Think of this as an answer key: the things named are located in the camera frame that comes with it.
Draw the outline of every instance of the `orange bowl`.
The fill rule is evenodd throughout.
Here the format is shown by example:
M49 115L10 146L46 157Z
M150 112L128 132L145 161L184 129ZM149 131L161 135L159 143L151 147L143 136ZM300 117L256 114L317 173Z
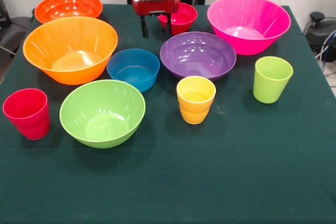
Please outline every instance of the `orange bowl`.
M98 18L103 10L100 0L43 0L35 8L36 19L44 24L57 18L84 16Z
M90 17L68 17L45 23L23 44L25 58L54 80L78 85L104 71L118 43L108 23Z

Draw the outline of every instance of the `pink bowl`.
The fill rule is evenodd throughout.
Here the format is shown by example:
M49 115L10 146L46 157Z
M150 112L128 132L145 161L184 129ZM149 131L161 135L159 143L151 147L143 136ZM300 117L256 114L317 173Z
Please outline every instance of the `pink bowl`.
M215 34L240 55L255 55L288 31L291 20L269 0L217 0L208 9Z
M172 13L172 35L177 35L188 31L197 18L197 10L188 4L179 3L177 13ZM158 19L166 29L167 16L160 15Z

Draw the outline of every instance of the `purple bowl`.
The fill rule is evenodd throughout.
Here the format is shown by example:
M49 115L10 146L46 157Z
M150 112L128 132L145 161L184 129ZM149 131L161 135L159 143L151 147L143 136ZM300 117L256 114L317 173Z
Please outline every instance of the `purple bowl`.
M163 65L177 78L203 76L212 81L228 73L236 63L236 52L216 35L191 31L167 40L160 51Z

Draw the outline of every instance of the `cup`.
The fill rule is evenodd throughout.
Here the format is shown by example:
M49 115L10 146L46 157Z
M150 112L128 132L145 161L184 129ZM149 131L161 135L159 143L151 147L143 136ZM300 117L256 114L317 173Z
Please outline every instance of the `cup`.
M40 139L49 132L48 99L39 89L21 89L11 94L3 104L3 112L29 140Z
M176 87L180 112L189 124L199 124L208 115L216 94L215 85L201 76L183 78Z
M274 56L260 58L255 65L254 97L262 103L278 101L292 75L293 67L284 59Z

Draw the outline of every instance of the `blue bowl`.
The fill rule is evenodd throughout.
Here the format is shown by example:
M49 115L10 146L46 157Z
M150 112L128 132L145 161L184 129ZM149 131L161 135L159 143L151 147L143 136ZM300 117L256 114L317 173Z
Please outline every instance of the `blue bowl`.
M114 54L106 69L112 79L125 81L143 92L154 85L160 61L147 50L126 49Z

